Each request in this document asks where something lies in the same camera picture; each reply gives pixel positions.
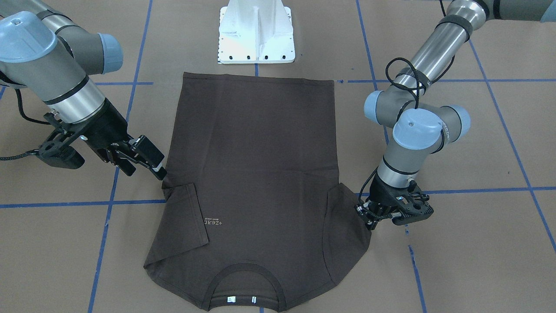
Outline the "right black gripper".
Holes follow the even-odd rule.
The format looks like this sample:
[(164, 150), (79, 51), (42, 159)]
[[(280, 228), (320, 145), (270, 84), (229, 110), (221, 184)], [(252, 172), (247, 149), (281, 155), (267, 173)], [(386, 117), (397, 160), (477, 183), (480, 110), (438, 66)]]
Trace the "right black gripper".
[(140, 164), (160, 181), (167, 176), (162, 161), (163, 153), (145, 135), (131, 139), (128, 123), (109, 100), (81, 122), (82, 135), (87, 137), (87, 145), (106, 163), (117, 166), (126, 176), (136, 171)]

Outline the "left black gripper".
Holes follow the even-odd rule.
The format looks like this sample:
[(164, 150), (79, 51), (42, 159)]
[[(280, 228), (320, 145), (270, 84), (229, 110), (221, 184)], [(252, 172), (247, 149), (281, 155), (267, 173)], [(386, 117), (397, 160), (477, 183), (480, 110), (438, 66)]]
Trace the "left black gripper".
[(355, 210), (365, 221), (368, 230), (374, 230), (383, 216), (391, 215), (397, 218), (408, 218), (412, 200), (407, 188), (394, 188), (375, 176), (369, 187), (370, 202), (356, 204)]

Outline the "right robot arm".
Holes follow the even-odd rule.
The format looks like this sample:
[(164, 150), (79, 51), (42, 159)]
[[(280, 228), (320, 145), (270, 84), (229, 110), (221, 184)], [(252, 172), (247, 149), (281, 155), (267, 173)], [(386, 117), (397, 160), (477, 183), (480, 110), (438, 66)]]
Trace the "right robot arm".
[(33, 91), (49, 109), (43, 123), (54, 131), (35, 155), (56, 168), (84, 164), (72, 143), (81, 139), (106, 163), (127, 176), (137, 164), (163, 180), (162, 152), (144, 135), (133, 138), (128, 123), (91, 79), (113, 73), (123, 62), (122, 48), (111, 34), (89, 33), (41, 0), (1, 2), (1, 85)]

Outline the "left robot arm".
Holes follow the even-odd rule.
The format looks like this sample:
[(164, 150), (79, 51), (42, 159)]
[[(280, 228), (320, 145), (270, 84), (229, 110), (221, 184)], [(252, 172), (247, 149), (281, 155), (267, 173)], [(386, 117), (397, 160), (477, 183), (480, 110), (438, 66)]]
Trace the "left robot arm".
[(434, 212), (432, 193), (554, 191), (549, 145), (528, 148), (518, 131), (555, 116), (555, 21), (551, 0), (378, 1), (385, 10), (423, 13), (406, 52), (385, 58), (370, 46), (370, 93), (363, 113), (385, 146), (377, 152), (354, 208), (368, 230), (407, 226)]

